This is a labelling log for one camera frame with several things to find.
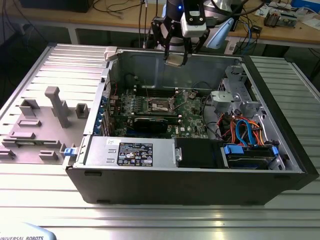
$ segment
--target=cable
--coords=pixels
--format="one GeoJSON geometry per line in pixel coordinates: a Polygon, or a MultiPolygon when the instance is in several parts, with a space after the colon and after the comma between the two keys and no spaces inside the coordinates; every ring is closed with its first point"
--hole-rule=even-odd
{"type": "Polygon", "coordinates": [[[262,145],[265,145],[264,140],[263,140],[263,138],[262,138],[262,131],[261,131],[261,130],[260,130],[260,140],[261,140],[261,144],[262,144],[262,145]]]}
{"type": "Polygon", "coordinates": [[[275,9],[289,11],[289,9],[286,8],[286,6],[289,4],[289,0],[286,1],[285,6],[279,6],[278,3],[280,4],[281,2],[282,2],[281,0],[275,1],[275,5],[277,5],[277,7],[275,7],[275,9]]]}
{"type": "Polygon", "coordinates": [[[254,45],[254,47],[253,47],[253,50],[252,50],[252,52],[251,52],[251,55],[253,55],[254,52],[255,52],[255,50],[256,50],[256,47],[257,47],[257,45],[258,45],[258,39],[260,38],[260,33],[259,33],[259,35],[258,35],[257,33],[255,33],[255,36],[256,36],[256,40],[255,40],[255,42],[252,43],[252,44],[255,43],[255,45],[254,45]]]}
{"type": "Polygon", "coordinates": [[[117,6],[117,5],[124,5],[127,2],[129,2],[129,0],[126,0],[123,3],[116,3],[116,4],[111,4],[110,6],[107,6],[107,0],[104,0],[105,10],[109,11],[109,12],[107,12],[107,14],[109,14],[109,15],[111,15],[113,17],[117,17],[119,19],[123,19],[123,16],[122,16],[123,12],[122,11],[110,12],[110,11],[112,11],[110,8],[113,7],[113,6],[117,6]]]}
{"type": "Polygon", "coordinates": [[[317,52],[316,50],[312,49],[312,48],[308,48],[309,51],[317,58],[317,59],[320,59],[320,56],[316,55],[313,51],[315,51],[317,54],[320,55],[320,52],[317,52]]]}
{"type": "Polygon", "coordinates": [[[22,13],[22,11],[18,8],[15,0],[12,0],[13,1],[13,4],[15,6],[15,8],[18,10],[18,12],[21,14],[21,16],[32,26],[34,27],[34,30],[39,34],[39,36],[46,42],[48,43],[48,41],[45,39],[45,37],[38,31],[38,29],[35,27],[35,25],[33,25],[29,19],[22,13]]]}
{"type": "Polygon", "coordinates": [[[155,1],[155,16],[158,16],[158,0],[155,1]]]}
{"type": "Polygon", "coordinates": [[[191,88],[194,89],[197,84],[201,84],[201,83],[206,84],[206,85],[210,88],[210,90],[213,89],[213,88],[209,85],[209,83],[207,83],[206,81],[197,81],[196,83],[194,83],[194,84],[192,85],[191,88]]]}
{"type": "Polygon", "coordinates": [[[318,75],[318,73],[320,72],[320,59],[318,60],[318,62],[314,65],[314,68],[310,74],[310,81],[312,82],[313,79],[318,75]]]}
{"type": "Polygon", "coordinates": [[[148,4],[145,4],[145,16],[144,16],[144,37],[143,37],[143,48],[146,48],[146,31],[147,31],[147,13],[148,13],[148,4]]]}
{"type": "Polygon", "coordinates": [[[225,21],[227,21],[229,18],[232,18],[234,16],[234,14],[240,9],[242,8],[246,2],[248,2],[249,0],[244,0],[241,4],[239,4],[232,12],[230,12],[227,16],[225,16],[225,18],[223,18],[220,21],[217,21],[217,25],[220,25],[222,23],[224,23],[225,21]]]}
{"type": "Polygon", "coordinates": [[[299,7],[299,8],[297,8],[297,10],[298,10],[298,9],[306,9],[306,10],[308,10],[308,11],[310,11],[310,12],[313,12],[313,13],[315,13],[315,14],[319,14],[319,15],[320,15],[319,12],[316,12],[315,10],[312,10],[311,8],[308,8],[308,7],[305,7],[305,6],[299,7]]]}
{"type": "Polygon", "coordinates": [[[239,22],[241,22],[241,23],[243,23],[246,27],[247,27],[247,29],[248,29],[248,35],[249,35],[249,40],[248,40],[248,42],[247,42],[247,44],[246,44],[246,46],[244,47],[244,52],[242,53],[243,55],[246,53],[246,51],[248,50],[248,46],[249,46],[249,43],[250,43],[250,40],[251,40],[251,30],[250,30],[250,27],[249,27],[249,25],[247,24],[247,23],[245,23],[245,22],[243,22],[243,21],[239,21],[239,22]]]}
{"type": "Polygon", "coordinates": [[[6,42],[6,30],[5,30],[5,7],[6,7],[6,0],[3,0],[2,2],[2,12],[1,12],[1,18],[2,18],[2,35],[3,35],[3,43],[6,42]]]}
{"type": "Polygon", "coordinates": [[[218,9],[221,11],[221,9],[218,7],[218,5],[214,2],[214,0],[211,0],[212,5],[214,6],[214,8],[218,9]]]}
{"type": "Polygon", "coordinates": [[[265,5],[265,3],[262,2],[259,6],[253,8],[253,9],[251,9],[251,10],[249,10],[249,11],[245,11],[245,10],[243,9],[244,12],[236,13],[236,14],[233,15],[233,17],[243,16],[243,15],[247,15],[247,14],[253,13],[253,12],[259,10],[260,8],[262,8],[264,5],[265,5]]]}
{"type": "Polygon", "coordinates": [[[248,129],[248,137],[249,137],[249,141],[250,141],[251,145],[255,145],[256,142],[255,142],[255,139],[254,139],[253,136],[252,136],[252,129],[251,129],[251,126],[250,126],[250,122],[248,122],[247,120],[241,119],[241,120],[239,120],[239,121],[236,123],[236,126],[235,126],[235,134],[236,134],[236,137],[238,138],[238,140],[239,140],[240,142],[243,143],[243,145],[244,145],[245,147],[248,146],[247,143],[241,138],[240,133],[239,133],[239,127],[240,127],[240,125],[241,125],[242,122],[244,122],[244,123],[246,124],[246,127],[247,127],[247,129],[248,129]]]}
{"type": "Polygon", "coordinates": [[[11,28],[13,29],[13,32],[17,33],[18,31],[15,29],[15,27],[13,26],[12,22],[10,21],[10,18],[8,16],[8,13],[7,13],[7,9],[6,9],[6,4],[7,4],[7,0],[4,0],[3,1],[4,3],[4,14],[5,14],[5,17],[6,19],[8,20],[8,23],[10,24],[11,28]]]}
{"type": "MultiPolygon", "coordinates": [[[[243,20],[243,19],[241,18],[242,21],[240,21],[240,20],[238,20],[238,21],[242,23],[242,26],[243,26],[244,30],[246,31],[247,35],[246,35],[245,38],[243,39],[243,41],[242,41],[242,43],[240,44],[240,46],[238,46],[238,45],[236,46],[237,49],[234,51],[235,54],[237,53],[237,51],[238,51],[239,49],[240,49],[240,54],[241,54],[241,51],[243,50],[242,46],[243,46],[243,44],[245,43],[247,37],[249,36],[249,31],[246,30],[246,29],[248,29],[248,27],[251,28],[251,27],[250,27],[250,24],[251,24],[251,26],[253,26],[253,23],[252,23],[251,19],[248,17],[248,15],[246,14],[244,17],[247,19],[247,26],[246,26],[246,28],[245,28],[245,24],[244,24],[245,20],[243,20]]],[[[247,46],[249,47],[249,45],[250,45],[250,43],[247,42],[244,48],[246,48],[247,46]]]]}
{"type": "Polygon", "coordinates": [[[210,132],[212,132],[217,139],[220,139],[220,140],[224,141],[215,131],[213,131],[213,130],[208,126],[208,124],[207,124],[206,121],[205,121],[205,107],[206,107],[207,101],[208,101],[208,99],[209,99],[210,97],[211,97],[211,96],[208,95],[208,96],[206,97],[206,99],[205,99],[203,111],[202,111],[202,113],[201,113],[202,121],[203,121],[203,124],[206,126],[206,128],[207,128],[210,132]]]}
{"type": "Polygon", "coordinates": [[[139,22],[138,22],[138,27],[139,27],[139,36],[138,36],[138,41],[139,41],[139,48],[141,47],[141,40],[140,40],[140,28],[141,28],[141,23],[140,23],[140,21],[141,21],[141,12],[142,12],[142,5],[143,5],[143,3],[141,2],[141,4],[140,4],[140,10],[139,10],[139,22]]]}
{"type": "Polygon", "coordinates": [[[128,7],[123,8],[123,9],[112,10],[112,11],[105,11],[105,10],[101,10],[101,9],[96,8],[96,4],[97,4],[98,2],[100,2],[100,1],[101,1],[101,0],[97,0],[95,3],[93,3],[92,7],[93,7],[95,10],[97,10],[97,11],[99,11],[99,12],[102,12],[102,13],[117,13],[117,12],[120,12],[120,11],[124,11],[124,10],[127,10],[127,9],[131,9],[131,8],[140,6],[140,4],[137,4],[137,5],[133,5],[133,6],[128,6],[128,7]]]}

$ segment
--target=table leg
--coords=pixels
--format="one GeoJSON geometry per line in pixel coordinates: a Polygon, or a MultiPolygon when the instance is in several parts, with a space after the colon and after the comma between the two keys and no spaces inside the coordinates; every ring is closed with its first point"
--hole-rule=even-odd
{"type": "Polygon", "coordinates": [[[68,27],[68,31],[69,31],[71,44],[75,44],[75,45],[79,44],[79,38],[78,38],[76,29],[73,27],[68,27]]]}
{"type": "Polygon", "coordinates": [[[283,58],[290,46],[266,44],[262,53],[263,57],[283,58]]]}
{"type": "Polygon", "coordinates": [[[226,45],[224,54],[232,55],[234,54],[237,42],[239,42],[239,37],[227,37],[226,40],[228,41],[228,44],[226,45]]]}

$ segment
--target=gray 3d printed part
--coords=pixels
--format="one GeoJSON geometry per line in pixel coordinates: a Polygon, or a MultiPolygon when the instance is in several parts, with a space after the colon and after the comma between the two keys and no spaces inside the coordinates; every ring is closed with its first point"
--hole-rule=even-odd
{"type": "Polygon", "coordinates": [[[9,149],[0,149],[0,159],[14,159],[14,152],[9,149]]]}
{"type": "Polygon", "coordinates": [[[15,139],[34,139],[36,135],[33,132],[13,131],[9,137],[15,139]]]}
{"type": "MultiPolygon", "coordinates": [[[[63,108],[63,110],[65,112],[65,115],[69,116],[70,111],[69,111],[69,107],[67,105],[66,100],[62,100],[61,104],[62,104],[62,108],[63,108]]],[[[55,109],[52,107],[51,110],[52,110],[53,116],[57,117],[55,109]]]]}
{"type": "Polygon", "coordinates": [[[89,116],[89,109],[87,104],[85,103],[78,103],[75,107],[76,116],[78,119],[88,119],[89,116]]]}
{"type": "Polygon", "coordinates": [[[20,127],[40,127],[41,121],[37,119],[26,119],[18,122],[20,127]]]}
{"type": "Polygon", "coordinates": [[[60,154],[64,157],[65,156],[65,149],[67,148],[67,146],[63,143],[60,147],[60,154]]]}
{"type": "Polygon", "coordinates": [[[55,153],[55,151],[48,151],[48,150],[41,150],[39,157],[42,160],[58,160],[58,155],[55,153]]]}
{"type": "Polygon", "coordinates": [[[67,118],[66,112],[61,100],[59,98],[59,88],[57,86],[48,86],[45,90],[45,96],[48,97],[52,103],[55,114],[61,124],[61,127],[66,129],[70,126],[69,120],[67,118]]]}

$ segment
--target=power supply label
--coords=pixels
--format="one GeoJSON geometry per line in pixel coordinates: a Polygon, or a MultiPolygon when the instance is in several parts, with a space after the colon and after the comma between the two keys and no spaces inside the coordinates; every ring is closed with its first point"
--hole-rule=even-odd
{"type": "Polygon", "coordinates": [[[121,142],[117,164],[119,166],[152,167],[153,152],[152,143],[121,142]]]}

